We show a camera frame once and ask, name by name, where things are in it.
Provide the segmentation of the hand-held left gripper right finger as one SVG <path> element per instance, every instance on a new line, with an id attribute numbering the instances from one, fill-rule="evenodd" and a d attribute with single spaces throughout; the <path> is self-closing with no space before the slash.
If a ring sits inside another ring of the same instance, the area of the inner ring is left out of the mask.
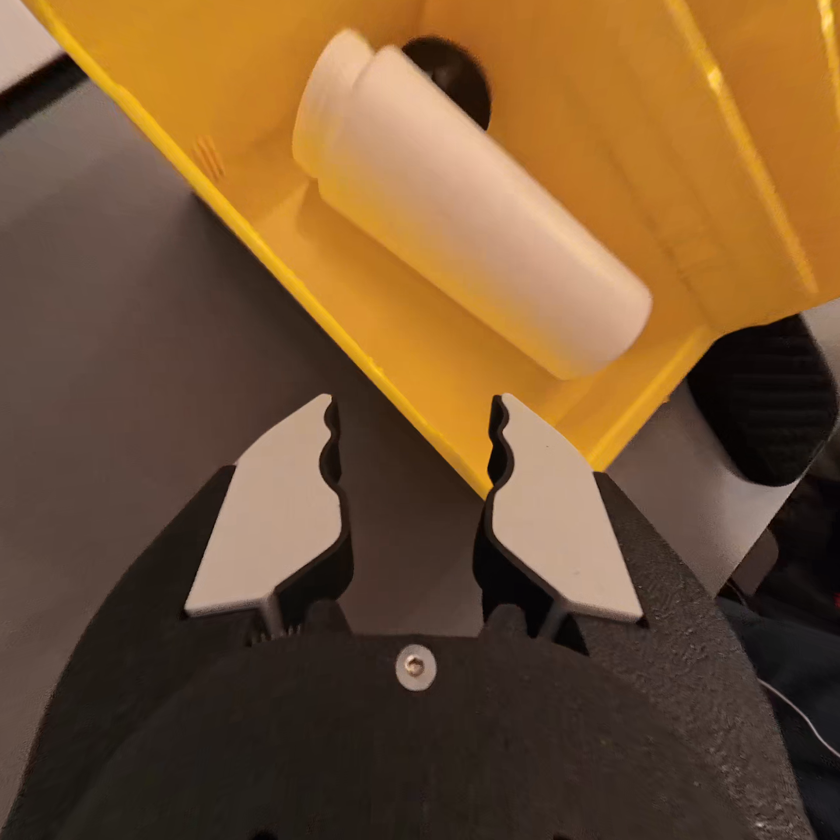
<path id="1" fill-rule="evenodd" d="M 490 407 L 490 491 L 474 577 L 485 620 L 516 606 L 530 637 L 570 616 L 636 624 L 644 610 L 595 472 L 572 443 L 512 394 Z"/>

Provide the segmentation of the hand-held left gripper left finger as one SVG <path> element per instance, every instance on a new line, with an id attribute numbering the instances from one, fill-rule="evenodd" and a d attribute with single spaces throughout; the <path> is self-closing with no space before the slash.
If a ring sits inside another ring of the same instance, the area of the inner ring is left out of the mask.
<path id="1" fill-rule="evenodd" d="M 340 486 L 340 417 L 320 394 L 240 457 L 185 600 L 185 614 L 256 611 L 270 636 L 301 627 L 310 606 L 337 600 L 354 575 Z"/>

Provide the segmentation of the yellow plastic bin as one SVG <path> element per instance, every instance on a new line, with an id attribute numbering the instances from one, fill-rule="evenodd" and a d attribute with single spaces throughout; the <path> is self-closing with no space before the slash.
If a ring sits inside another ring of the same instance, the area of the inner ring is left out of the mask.
<path id="1" fill-rule="evenodd" d="M 510 392 L 596 469 L 720 336 L 838 298 L 838 2 L 25 2 L 481 495 Z M 344 221 L 291 156 L 336 33 L 477 59 L 489 133 L 654 297 L 562 383 Z"/>

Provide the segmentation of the white plastic bottle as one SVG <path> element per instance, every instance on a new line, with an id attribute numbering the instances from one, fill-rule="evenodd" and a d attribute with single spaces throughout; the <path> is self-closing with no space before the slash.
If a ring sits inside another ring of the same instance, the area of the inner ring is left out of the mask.
<path id="1" fill-rule="evenodd" d="M 648 323 L 645 284 L 392 45 L 330 39 L 291 151 L 334 211 L 561 380 Z"/>

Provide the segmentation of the black bottle lid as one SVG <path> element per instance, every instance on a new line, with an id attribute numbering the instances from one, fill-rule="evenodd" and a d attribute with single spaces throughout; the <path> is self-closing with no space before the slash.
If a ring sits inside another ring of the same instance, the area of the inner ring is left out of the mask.
<path id="1" fill-rule="evenodd" d="M 487 75 L 464 47 L 436 35 L 412 38 L 402 47 L 404 55 L 483 131 L 491 117 Z"/>

